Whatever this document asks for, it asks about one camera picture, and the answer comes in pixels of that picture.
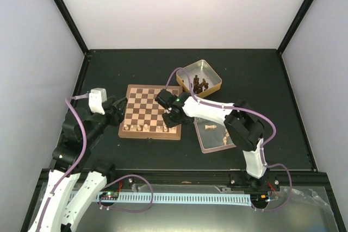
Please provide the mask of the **wooden chess board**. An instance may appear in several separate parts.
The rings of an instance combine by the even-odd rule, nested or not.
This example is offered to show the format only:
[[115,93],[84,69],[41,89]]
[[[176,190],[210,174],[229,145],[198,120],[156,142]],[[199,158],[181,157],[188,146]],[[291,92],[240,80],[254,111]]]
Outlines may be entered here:
[[[181,126],[168,128],[167,132],[163,131],[165,123],[162,114],[166,110],[160,106],[155,97],[163,89],[163,85],[136,85],[129,84],[127,87],[126,97],[128,103],[125,111],[125,119],[119,126],[118,135],[120,138],[127,139],[157,139],[157,140],[180,140]],[[127,124],[129,130],[124,130],[123,126]],[[150,131],[144,131],[144,124],[150,126]],[[135,131],[131,131],[131,126],[135,126]],[[162,131],[157,131],[157,126],[162,127]]]

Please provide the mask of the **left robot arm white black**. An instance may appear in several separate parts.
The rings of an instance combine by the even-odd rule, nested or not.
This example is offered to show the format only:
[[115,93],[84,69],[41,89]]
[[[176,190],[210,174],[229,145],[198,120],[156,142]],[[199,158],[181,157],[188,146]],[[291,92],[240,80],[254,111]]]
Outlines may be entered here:
[[76,231],[97,192],[116,184],[114,164],[97,160],[82,187],[70,198],[91,155],[90,146],[106,127],[121,124],[128,102],[126,97],[119,100],[114,97],[99,99],[91,93],[85,97],[100,105],[101,109],[87,111],[74,108],[70,98],[65,100],[69,109],[62,125],[63,143],[52,153],[57,163],[49,171],[46,191],[29,231]]

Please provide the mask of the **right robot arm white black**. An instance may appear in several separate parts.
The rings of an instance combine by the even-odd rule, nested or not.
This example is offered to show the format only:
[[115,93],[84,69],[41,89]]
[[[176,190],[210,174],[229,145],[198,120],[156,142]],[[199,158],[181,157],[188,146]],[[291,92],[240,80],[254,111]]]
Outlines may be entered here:
[[267,167],[262,151],[264,126],[251,110],[241,104],[213,102],[186,92],[176,96],[166,89],[160,90],[155,101],[166,110],[162,118],[168,128],[192,123],[195,118],[224,126],[234,145],[243,152],[248,186],[256,191],[266,185]]

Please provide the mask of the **gold tin box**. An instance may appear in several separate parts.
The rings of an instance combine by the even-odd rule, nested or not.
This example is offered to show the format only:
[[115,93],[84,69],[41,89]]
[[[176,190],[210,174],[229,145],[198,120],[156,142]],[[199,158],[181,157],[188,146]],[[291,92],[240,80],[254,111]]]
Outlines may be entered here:
[[176,81],[182,87],[183,92],[189,93],[189,81],[195,95],[206,98],[221,89],[222,79],[205,60],[194,62],[185,68],[177,70]]

